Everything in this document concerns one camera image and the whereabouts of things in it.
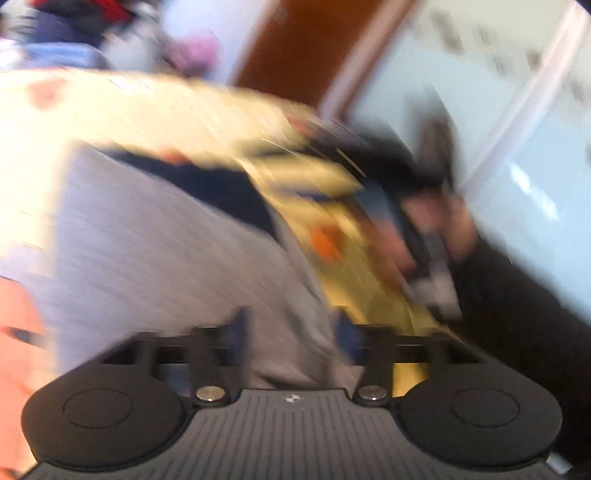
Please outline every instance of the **orange fabric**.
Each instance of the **orange fabric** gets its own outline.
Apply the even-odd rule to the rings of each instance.
[[[345,234],[339,225],[314,225],[310,227],[310,242],[314,253],[327,263],[339,262],[343,258]]]
[[[28,387],[33,371],[31,349],[39,348],[14,339],[8,334],[11,327],[43,334],[38,311],[25,289],[0,278],[0,480],[5,476],[1,468],[17,470],[27,448],[21,411],[32,393]]]

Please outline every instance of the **person's finger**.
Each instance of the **person's finger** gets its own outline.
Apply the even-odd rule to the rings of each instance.
[[[441,232],[449,220],[446,199],[441,194],[419,194],[402,201],[402,209],[421,233]]]

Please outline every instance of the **white wall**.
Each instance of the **white wall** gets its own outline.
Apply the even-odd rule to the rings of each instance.
[[[276,0],[168,0],[163,8],[164,31],[173,38],[213,31],[220,40],[220,65],[209,76],[231,83]]]

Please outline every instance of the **door frame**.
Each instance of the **door frame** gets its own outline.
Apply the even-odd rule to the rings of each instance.
[[[349,52],[318,106],[321,119],[346,121],[374,67],[420,0],[385,0]]]

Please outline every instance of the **pink object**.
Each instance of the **pink object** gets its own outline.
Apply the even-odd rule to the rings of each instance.
[[[218,38],[210,31],[175,41],[169,47],[168,59],[182,74],[196,76],[217,65],[220,50]]]

